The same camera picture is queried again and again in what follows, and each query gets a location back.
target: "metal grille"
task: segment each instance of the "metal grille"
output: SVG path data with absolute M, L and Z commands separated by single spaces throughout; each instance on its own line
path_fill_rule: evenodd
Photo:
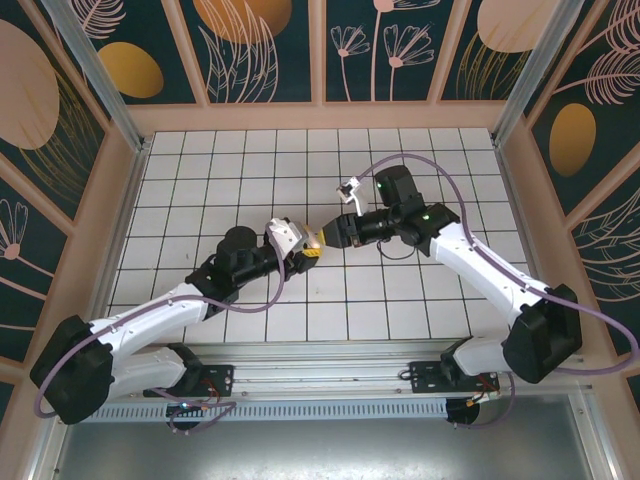
M 372 418 L 446 417 L 446 399 L 348 400 L 317 402 L 241 402 L 223 421 L 355 420 Z M 102 407 L 85 423 L 166 422 L 175 404 L 131 403 Z M 189 412 L 175 420 L 213 418 L 221 409 Z

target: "purple cable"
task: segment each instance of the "purple cable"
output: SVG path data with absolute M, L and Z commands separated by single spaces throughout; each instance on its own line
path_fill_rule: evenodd
M 480 425 L 460 425 L 458 423 L 454 423 L 453 426 L 456 428 L 457 427 L 466 428 L 467 430 L 484 430 L 485 428 L 495 427 L 496 425 L 499 425 L 502 422 L 504 422 L 509 416 L 509 414 L 511 413 L 511 410 L 513 410 L 513 406 L 516 403 L 516 382 L 513 379 L 513 374 L 511 372 L 507 372 L 507 377 L 509 377 L 509 385 L 511 386 L 511 393 L 509 394 L 509 404 L 507 405 L 507 408 L 505 409 L 505 411 L 502 412 L 502 415 L 495 418 L 494 420 L 490 420 L 487 423 L 481 423 Z
M 371 173 L 374 169 L 378 168 L 379 166 L 391 160 L 395 160 L 397 158 L 413 158 L 415 160 L 420 160 L 421 162 L 431 165 L 438 172 L 440 172 L 444 178 L 447 179 L 447 181 L 451 185 L 451 188 L 453 188 L 453 192 L 456 194 L 456 199 L 458 200 L 458 203 L 460 204 L 460 212 L 461 212 L 460 216 L 462 218 L 462 229 L 464 230 L 464 236 L 467 239 L 467 242 L 469 242 L 469 245 L 471 245 L 471 247 L 476 252 L 478 252 L 478 255 L 480 255 L 480 257 L 482 257 L 489 265 L 491 265 L 493 268 L 495 268 L 497 271 L 499 271 L 509 280 L 513 281 L 520 288 L 524 288 L 525 290 L 530 291 L 531 293 L 539 296 L 540 298 L 543 298 L 549 302 L 556 303 L 558 305 L 562 305 L 563 307 L 572 308 L 574 310 L 578 310 L 580 312 L 584 312 L 599 318 L 603 322 L 611 325 L 613 328 L 620 331 L 625 337 L 627 337 L 627 340 L 629 340 L 629 343 L 631 345 L 631 355 L 629 355 L 625 360 L 618 363 L 617 365 L 613 365 L 611 367 L 605 367 L 605 368 L 594 368 L 594 369 L 584 369 L 584 370 L 560 367 L 555 369 L 556 372 L 567 373 L 571 375 L 586 375 L 586 376 L 606 375 L 608 373 L 619 372 L 635 362 L 638 356 L 640 356 L 640 348 L 638 347 L 638 340 L 633 335 L 631 330 L 629 330 L 627 327 L 622 325 L 617 320 L 614 320 L 613 318 L 609 317 L 608 315 L 605 315 L 604 313 L 599 312 L 598 310 L 594 310 L 584 305 L 570 302 L 568 300 L 564 300 L 563 298 L 558 298 L 554 295 L 549 295 L 547 292 L 543 292 L 536 288 L 529 287 L 526 284 L 526 282 L 522 281 L 520 278 L 518 278 L 517 276 L 513 275 L 511 272 L 506 270 L 502 265 L 500 265 L 497 261 L 491 258 L 491 256 L 488 255 L 479 245 L 476 245 L 475 242 L 473 241 L 471 229 L 469 228 L 469 223 L 467 221 L 467 209 L 464 205 L 464 201 L 462 200 L 462 195 L 460 194 L 460 190 L 458 190 L 458 187 L 453 181 L 453 178 L 451 178 L 451 175 L 445 172 L 444 169 L 438 164 L 436 164 L 433 160 L 429 160 L 428 158 L 425 158 L 420 155 L 415 155 L 413 153 L 396 153 L 394 155 L 391 155 L 389 157 L 386 157 L 386 158 L 383 158 L 382 160 L 377 161 L 376 163 L 371 165 L 369 168 L 367 168 L 364 172 L 362 172 L 362 174 L 358 175 L 356 178 L 358 179 L 358 181 L 361 182 L 362 179 L 366 177 L 369 173 Z
M 125 323 L 130 322 L 131 320 L 134 320 L 146 313 L 152 312 L 160 307 L 164 307 L 165 305 L 172 306 L 177 302 L 190 301 L 190 300 L 209 303 L 211 305 L 215 305 L 218 308 L 223 308 L 225 310 L 231 310 L 232 312 L 240 312 L 240 313 L 264 312 L 268 308 L 271 308 L 273 305 L 275 305 L 275 303 L 280 298 L 280 295 L 282 295 L 282 290 L 284 288 L 284 278 L 285 278 L 284 260 L 282 258 L 282 252 L 280 252 L 280 248 L 278 247 L 278 244 L 275 241 L 275 238 L 273 237 L 273 234 L 269 229 L 267 229 L 267 235 L 269 235 L 269 241 L 273 245 L 274 250 L 276 252 L 276 258 L 278 259 L 278 271 L 280 273 L 280 282 L 278 283 L 278 289 L 276 290 L 276 294 L 266 305 L 262 305 L 260 307 L 255 307 L 255 308 L 239 308 L 233 305 L 228 305 L 226 303 L 219 302 L 218 300 L 213 300 L 211 298 L 206 298 L 198 295 L 178 295 L 177 297 L 173 297 L 169 300 L 152 303 L 151 305 L 147 305 L 146 307 L 141 308 L 137 312 L 133 312 L 133 313 L 130 313 L 129 315 L 125 315 L 120 320 L 112 323 L 111 325 L 103 328 L 102 330 L 98 330 L 96 333 L 82 340 L 80 343 L 78 343 L 73 348 L 71 348 L 67 353 L 65 353 L 60 360 L 58 360 L 58 363 L 54 365 L 54 367 L 51 369 L 49 374 L 45 377 L 44 381 L 42 382 L 42 385 L 40 385 L 40 388 L 38 389 L 38 393 L 36 394 L 36 399 L 33 402 L 33 412 L 36 414 L 36 416 L 40 418 L 51 418 L 56 416 L 56 412 L 42 411 L 42 399 L 44 398 L 44 393 L 47 391 L 47 388 L 49 388 L 49 385 L 51 384 L 53 377 L 57 375 L 60 369 L 71 359 L 71 357 L 73 357 L 76 353 L 78 353 L 84 347 L 89 345 L 94 340 L 97 340 L 107 332 L 110 332 L 113 329 L 121 327 Z M 185 402 L 185 403 L 192 403 L 186 399 L 178 399 L 178 401 Z
M 173 395 L 171 395 L 170 393 L 165 392 L 164 390 L 162 390 L 161 388 L 152 388 L 151 389 L 152 392 L 166 398 L 167 400 L 171 400 L 172 402 L 178 402 L 178 403 L 186 403 L 189 406 L 194 406 L 194 407 L 205 407 L 205 408 L 216 408 L 216 407 L 228 407 L 225 408 L 221 413 L 219 413 L 218 415 L 216 415 L 214 418 L 212 418 L 211 420 L 208 420 L 206 422 L 201 422 L 198 425 L 196 425 L 193 428 L 190 428 L 189 430 L 180 430 L 179 428 L 177 428 L 174 424 L 174 420 L 176 419 L 176 417 L 178 415 L 180 415 L 181 412 L 180 410 L 176 410 L 175 412 L 173 412 L 171 414 L 171 416 L 169 417 L 169 427 L 171 428 L 171 431 L 177 435 L 191 435 L 194 433 L 199 433 L 202 432 L 204 430 L 206 430 L 207 428 L 213 427 L 216 423 L 218 423 L 220 421 L 220 419 L 222 417 L 224 417 L 225 415 L 228 415 L 229 413 L 231 413 L 231 410 L 233 410 L 234 408 L 236 408 L 237 403 L 236 402 L 222 402 L 222 403 L 207 403 L 207 402 L 197 402 L 197 401 L 193 401 L 193 400 L 187 400 L 187 399 L 182 399 L 179 397 L 175 397 Z

